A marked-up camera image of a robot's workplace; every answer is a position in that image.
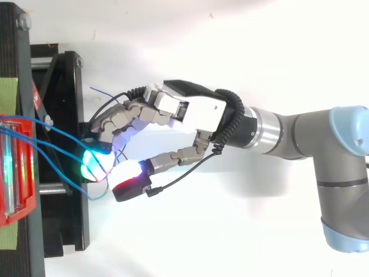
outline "red container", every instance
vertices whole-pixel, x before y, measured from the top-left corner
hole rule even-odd
[[[4,119],[0,124],[32,137],[31,121]],[[25,217],[35,207],[32,146],[0,134],[0,227]]]

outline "glowing blue light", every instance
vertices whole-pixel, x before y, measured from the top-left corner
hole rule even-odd
[[[129,179],[139,176],[141,173],[142,168],[138,162],[135,160],[125,160],[111,170],[108,176],[109,187],[113,189]]]
[[[110,172],[110,170],[113,167],[115,155],[114,153],[110,153],[108,155],[93,151],[101,165],[104,167],[105,171],[107,173]],[[104,172],[97,161],[94,159],[90,151],[85,151],[83,154],[82,159],[83,164],[81,166],[81,174],[84,178],[89,179],[91,181],[101,181],[106,177],[106,172]],[[96,176],[97,180],[94,178],[94,176],[88,171],[87,166],[90,168],[90,170],[93,172],[93,174]]]

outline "white backdrop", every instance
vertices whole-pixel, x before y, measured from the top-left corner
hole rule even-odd
[[[19,0],[32,43],[84,58],[85,118],[108,97],[181,78],[280,114],[369,105],[366,0]],[[149,158],[193,135],[150,128],[127,146]],[[186,169],[155,176],[163,185]],[[90,185],[98,195],[104,188]],[[46,260],[47,276],[367,276],[367,254],[331,250],[312,160],[226,148],[160,195],[89,203],[91,245]]]

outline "silver metal ring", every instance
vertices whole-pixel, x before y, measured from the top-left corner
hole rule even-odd
[[[258,153],[267,153],[277,144],[281,135],[280,123],[277,116],[269,111],[249,108],[253,118],[257,119],[257,129],[253,140],[245,149]]]

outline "metal rod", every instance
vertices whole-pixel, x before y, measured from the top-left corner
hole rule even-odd
[[[32,58],[31,59],[31,68],[32,69],[48,69],[50,66],[52,57],[45,58]]]
[[[62,194],[66,193],[62,183],[44,183],[40,184],[40,194]]]

